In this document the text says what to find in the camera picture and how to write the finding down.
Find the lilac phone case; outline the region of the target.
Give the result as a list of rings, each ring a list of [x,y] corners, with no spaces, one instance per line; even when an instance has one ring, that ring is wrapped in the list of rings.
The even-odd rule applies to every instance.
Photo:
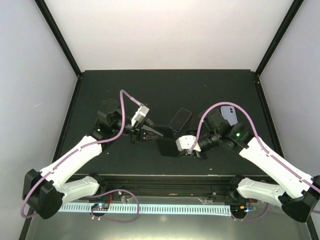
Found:
[[[220,112],[221,112],[223,118],[225,120],[227,120],[231,126],[234,126],[238,123],[236,110],[233,106],[231,106],[231,105],[222,106],[220,108]]]

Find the silver edged smartphone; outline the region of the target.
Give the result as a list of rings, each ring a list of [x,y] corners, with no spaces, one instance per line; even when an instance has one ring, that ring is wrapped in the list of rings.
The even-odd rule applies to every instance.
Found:
[[[191,111],[181,107],[170,121],[169,126],[178,133],[184,128],[191,116]]]

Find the black cased phone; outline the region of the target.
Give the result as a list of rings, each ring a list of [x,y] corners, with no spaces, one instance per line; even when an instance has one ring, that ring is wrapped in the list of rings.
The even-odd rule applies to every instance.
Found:
[[[161,125],[156,125],[154,129],[163,135],[155,140],[160,154],[165,157],[178,157],[180,152],[173,129],[170,126]]]

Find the black smartphone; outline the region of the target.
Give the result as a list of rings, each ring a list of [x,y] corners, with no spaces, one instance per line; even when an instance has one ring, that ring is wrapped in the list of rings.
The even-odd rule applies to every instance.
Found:
[[[188,130],[187,134],[188,135],[192,135],[192,136],[196,136],[197,135],[197,131],[196,130]]]

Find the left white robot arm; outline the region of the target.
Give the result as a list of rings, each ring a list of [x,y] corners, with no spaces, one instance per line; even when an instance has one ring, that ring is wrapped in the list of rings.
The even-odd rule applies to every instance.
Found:
[[[63,205],[74,200],[87,196],[103,199],[108,188],[99,175],[91,174],[80,180],[67,181],[121,135],[129,136],[132,143],[161,139],[164,136],[147,117],[149,108],[141,103],[137,105],[138,110],[134,116],[126,117],[122,100],[104,100],[97,111],[94,127],[76,146],[49,166],[39,171],[31,169],[25,174],[23,205],[29,206],[46,220],[55,215]]]

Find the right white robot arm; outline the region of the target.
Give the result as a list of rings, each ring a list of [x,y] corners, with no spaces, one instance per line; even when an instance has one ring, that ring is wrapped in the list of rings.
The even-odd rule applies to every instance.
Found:
[[[275,184],[270,184],[241,177],[227,189],[230,200],[259,200],[281,208],[297,222],[305,223],[308,220],[320,200],[318,175],[311,176],[294,167],[259,136],[251,134],[242,123],[231,125],[219,109],[211,110],[203,123],[207,134],[199,138],[184,135],[175,141],[180,152],[199,155],[222,146],[253,163],[275,181]]]

